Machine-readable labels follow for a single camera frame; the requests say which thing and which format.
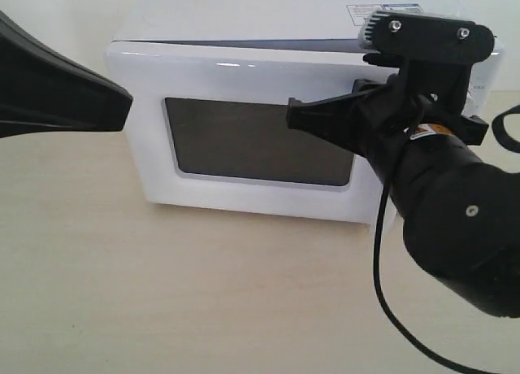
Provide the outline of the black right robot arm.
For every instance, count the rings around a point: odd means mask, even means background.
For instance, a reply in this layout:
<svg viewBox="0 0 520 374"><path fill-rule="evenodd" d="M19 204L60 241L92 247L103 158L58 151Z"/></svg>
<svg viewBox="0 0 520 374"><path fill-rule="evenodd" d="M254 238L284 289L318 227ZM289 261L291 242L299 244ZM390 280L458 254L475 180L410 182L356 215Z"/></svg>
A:
<svg viewBox="0 0 520 374"><path fill-rule="evenodd" d="M519 315L519 176L471 149L470 68L409 61L383 83L288 102L287 124L365 158L389 187L416 264L479 310Z"/></svg>

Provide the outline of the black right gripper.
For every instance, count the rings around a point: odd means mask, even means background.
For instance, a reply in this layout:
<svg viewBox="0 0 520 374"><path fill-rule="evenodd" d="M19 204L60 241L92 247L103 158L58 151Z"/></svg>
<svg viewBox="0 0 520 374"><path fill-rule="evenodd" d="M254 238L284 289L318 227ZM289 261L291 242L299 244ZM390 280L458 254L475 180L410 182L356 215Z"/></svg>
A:
<svg viewBox="0 0 520 374"><path fill-rule="evenodd" d="M473 163L467 145L481 145L489 124L462 115L470 65L366 56L395 68L383 84L358 82L356 93L316 102L288 100L286 124L324 141L347 141L389 187L422 187Z"/></svg>

